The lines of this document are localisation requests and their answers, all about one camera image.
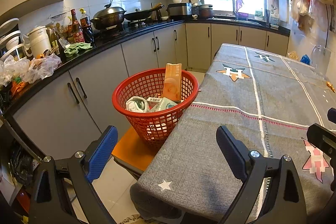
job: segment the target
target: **wok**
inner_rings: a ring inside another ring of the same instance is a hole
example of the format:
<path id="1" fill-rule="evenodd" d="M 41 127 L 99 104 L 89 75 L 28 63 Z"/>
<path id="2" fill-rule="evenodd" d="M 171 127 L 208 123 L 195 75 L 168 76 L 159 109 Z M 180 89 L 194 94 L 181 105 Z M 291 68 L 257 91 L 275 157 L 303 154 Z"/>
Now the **wok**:
<path id="1" fill-rule="evenodd" d="M 152 15 L 153 11 L 157 11 L 162 8 L 164 8 L 164 5 L 162 5 L 162 3 L 159 3 L 150 10 L 142 10 L 142 11 L 138 11 L 134 13 L 125 14 L 125 19 L 129 21 L 138 21 L 138 20 L 146 19 Z"/>

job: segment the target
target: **star print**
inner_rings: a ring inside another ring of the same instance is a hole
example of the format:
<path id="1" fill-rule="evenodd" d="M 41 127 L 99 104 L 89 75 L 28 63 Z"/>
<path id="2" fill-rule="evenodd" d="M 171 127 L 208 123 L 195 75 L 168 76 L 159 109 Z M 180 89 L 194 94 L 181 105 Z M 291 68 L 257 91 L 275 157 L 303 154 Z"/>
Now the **star print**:
<path id="1" fill-rule="evenodd" d="M 163 191 L 165 189 L 171 190 L 170 187 L 169 187 L 171 181 L 170 182 L 166 182 L 165 180 L 162 180 L 162 181 L 163 181 L 162 183 L 160 183 L 160 184 L 157 185 L 157 186 L 161 187 L 161 191 Z"/>

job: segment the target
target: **red basket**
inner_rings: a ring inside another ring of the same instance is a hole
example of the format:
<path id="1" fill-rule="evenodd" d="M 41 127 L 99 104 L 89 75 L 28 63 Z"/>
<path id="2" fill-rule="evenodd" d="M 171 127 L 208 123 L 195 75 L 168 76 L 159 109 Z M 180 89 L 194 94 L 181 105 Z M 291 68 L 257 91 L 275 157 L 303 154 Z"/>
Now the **red basket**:
<path id="1" fill-rule="evenodd" d="M 136 113 L 125 109 L 126 102 L 133 96 L 147 99 L 160 96 L 163 92 L 166 68 L 140 72 L 124 80 L 114 90 L 112 103 L 117 111 L 124 114 L 139 137 L 148 145 L 160 148 L 173 131 L 184 110 L 191 105 L 198 93 L 197 79 L 182 71 L 182 103 L 167 110 L 152 113 Z"/>

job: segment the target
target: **pot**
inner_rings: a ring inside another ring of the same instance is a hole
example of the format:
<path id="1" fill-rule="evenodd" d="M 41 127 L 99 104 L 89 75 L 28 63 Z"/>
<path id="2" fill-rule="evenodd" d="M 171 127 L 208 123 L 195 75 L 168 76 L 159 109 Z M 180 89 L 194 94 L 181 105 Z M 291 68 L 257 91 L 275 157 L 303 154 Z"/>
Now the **pot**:
<path id="1" fill-rule="evenodd" d="M 125 12 L 127 11 L 121 7 L 111 7 L 112 1 L 110 1 L 110 4 L 105 5 L 106 9 L 97 12 L 93 19 L 91 19 L 91 23 L 95 29 L 107 29 L 124 22 Z"/>

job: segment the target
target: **green cloth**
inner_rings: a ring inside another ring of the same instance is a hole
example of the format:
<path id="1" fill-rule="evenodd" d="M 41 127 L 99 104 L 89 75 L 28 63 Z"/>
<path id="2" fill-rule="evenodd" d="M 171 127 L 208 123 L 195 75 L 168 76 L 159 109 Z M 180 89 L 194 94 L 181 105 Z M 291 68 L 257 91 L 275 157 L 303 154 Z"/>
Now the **green cloth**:
<path id="1" fill-rule="evenodd" d="M 70 47 L 68 47 L 64 51 L 64 53 L 66 57 L 72 57 L 73 55 L 78 54 L 78 50 L 90 50 L 90 49 L 92 49 L 92 46 L 90 43 L 80 42 L 80 43 L 71 44 Z"/>

